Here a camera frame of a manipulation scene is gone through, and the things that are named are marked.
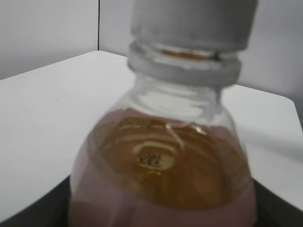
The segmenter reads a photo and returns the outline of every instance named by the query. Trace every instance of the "liquid surface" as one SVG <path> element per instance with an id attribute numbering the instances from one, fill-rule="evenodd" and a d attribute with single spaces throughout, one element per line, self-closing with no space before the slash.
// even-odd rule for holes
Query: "liquid surface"
<path id="1" fill-rule="evenodd" d="M 255 220 L 247 159 L 226 128 L 131 109 L 95 127 L 71 189 L 73 227 L 251 227 Z"/>

